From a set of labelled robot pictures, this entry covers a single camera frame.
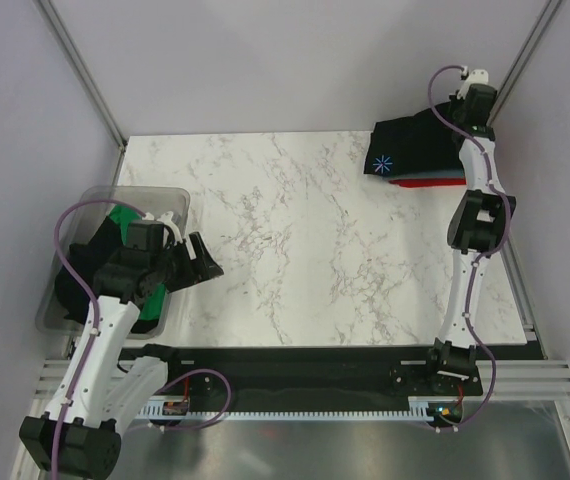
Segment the plastic bin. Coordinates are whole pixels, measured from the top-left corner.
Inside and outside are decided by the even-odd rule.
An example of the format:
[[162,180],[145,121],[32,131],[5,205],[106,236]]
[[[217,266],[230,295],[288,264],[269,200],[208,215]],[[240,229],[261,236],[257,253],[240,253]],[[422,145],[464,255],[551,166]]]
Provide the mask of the plastic bin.
[[[149,212],[155,217],[165,212],[174,212],[173,221],[178,225],[182,235],[185,235],[187,224],[187,211],[189,209],[189,194],[182,188],[166,187],[125,187],[125,186],[101,186],[87,190],[81,197],[83,200],[95,200],[101,198],[121,200],[127,202],[144,212]],[[110,203],[98,203],[81,207],[72,214],[71,221],[67,222],[69,228],[66,234],[61,235],[63,251],[67,252],[72,243],[87,243],[94,235],[105,216],[114,207]],[[36,327],[45,333],[78,334],[82,325],[65,319],[67,311],[58,303],[54,295],[54,279],[61,269],[61,262],[54,253],[52,246],[53,262],[45,294],[36,314]],[[185,290],[175,292],[172,297],[184,296]],[[169,295],[163,302],[163,309],[159,318],[158,326],[145,334],[130,334],[128,338],[145,340],[160,335],[165,328],[169,307]]]

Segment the wall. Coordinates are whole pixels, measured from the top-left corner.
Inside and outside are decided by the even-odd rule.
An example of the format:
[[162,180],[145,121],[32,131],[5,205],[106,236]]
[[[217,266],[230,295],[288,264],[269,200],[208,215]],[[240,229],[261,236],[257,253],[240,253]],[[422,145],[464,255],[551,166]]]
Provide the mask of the wall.
[[500,113],[502,180],[518,198],[513,236],[550,353],[570,362],[570,2]]
[[0,0],[0,480],[45,351],[34,314],[60,212],[110,183],[115,144],[30,0]]
[[444,64],[500,84],[545,4],[51,1],[126,136],[370,130],[426,108]]

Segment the white marble surface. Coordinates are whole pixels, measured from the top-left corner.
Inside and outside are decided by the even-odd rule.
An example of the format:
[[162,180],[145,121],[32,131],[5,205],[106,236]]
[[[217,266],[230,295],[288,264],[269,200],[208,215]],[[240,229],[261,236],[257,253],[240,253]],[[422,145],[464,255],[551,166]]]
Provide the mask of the white marble surface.
[[[452,275],[462,187],[403,189],[362,174],[369,132],[132,137],[119,184],[179,186],[225,275],[172,302],[156,342],[182,346],[431,344]],[[503,263],[477,318],[524,343]]]

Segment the gray floor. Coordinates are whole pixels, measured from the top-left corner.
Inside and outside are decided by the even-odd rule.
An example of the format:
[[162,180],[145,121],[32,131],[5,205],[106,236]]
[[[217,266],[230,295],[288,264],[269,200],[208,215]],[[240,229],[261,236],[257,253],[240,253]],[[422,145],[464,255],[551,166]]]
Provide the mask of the gray floor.
[[437,435],[394,422],[224,422],[125,437],[111,480],[570,480],[553,404],[491,404]]

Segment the black cloth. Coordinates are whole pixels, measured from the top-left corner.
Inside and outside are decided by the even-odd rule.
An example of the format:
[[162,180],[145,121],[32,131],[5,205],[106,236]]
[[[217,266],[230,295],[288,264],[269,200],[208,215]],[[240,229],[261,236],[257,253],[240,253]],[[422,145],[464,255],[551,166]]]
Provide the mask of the black cloth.
[[[436,109],[447,118],[448,107],[446,102]],[[452,131],[429,108],[413,117],[377,122],[363,173],[389,179],[464,176]]]
[[[111,218],[98,227],[96,233],[87,243],[73,243],[69,247],[67,259],[74,270],[91,286],[94,275],[109,257],[123,246],[121,228]],[[89,311],[89,297],[65,267],[61,268],[54,281],[54,294],[58,302],[68,311],[65,318],[84,324]],[[137,321],[132,333],[147,333],[158,326],[159,319]]]

